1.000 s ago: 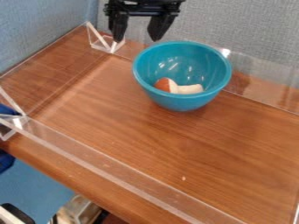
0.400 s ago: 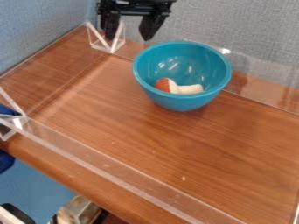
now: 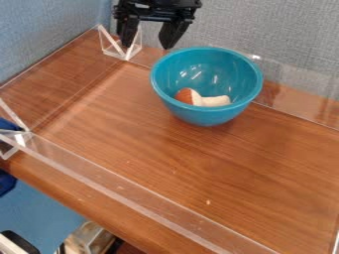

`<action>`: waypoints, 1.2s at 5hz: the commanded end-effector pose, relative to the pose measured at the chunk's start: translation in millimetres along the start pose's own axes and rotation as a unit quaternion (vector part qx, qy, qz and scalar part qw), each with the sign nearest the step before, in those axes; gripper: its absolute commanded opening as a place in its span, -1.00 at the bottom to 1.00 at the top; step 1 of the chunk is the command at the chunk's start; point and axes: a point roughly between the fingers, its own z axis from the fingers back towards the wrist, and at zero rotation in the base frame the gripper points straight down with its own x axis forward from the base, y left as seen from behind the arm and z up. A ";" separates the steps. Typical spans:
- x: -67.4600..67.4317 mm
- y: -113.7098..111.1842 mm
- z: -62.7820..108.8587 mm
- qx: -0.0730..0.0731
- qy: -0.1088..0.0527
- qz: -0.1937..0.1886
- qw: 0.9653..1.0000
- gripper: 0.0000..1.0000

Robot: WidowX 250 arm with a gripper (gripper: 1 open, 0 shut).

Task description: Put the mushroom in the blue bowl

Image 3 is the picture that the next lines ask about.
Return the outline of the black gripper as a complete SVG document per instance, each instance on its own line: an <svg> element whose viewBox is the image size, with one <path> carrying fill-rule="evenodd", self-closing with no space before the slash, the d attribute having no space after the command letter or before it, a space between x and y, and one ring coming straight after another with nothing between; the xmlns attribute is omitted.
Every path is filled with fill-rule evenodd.
<svg viewBox="0 0 339 254"><path fill-rule="evenodd" d="M138 20L162 22L158 42L164 50L174 47L194 19L194 12L202 7L201 0L117 0L112 16L117 21L117 35L121 44L129 48Z"/></svg>

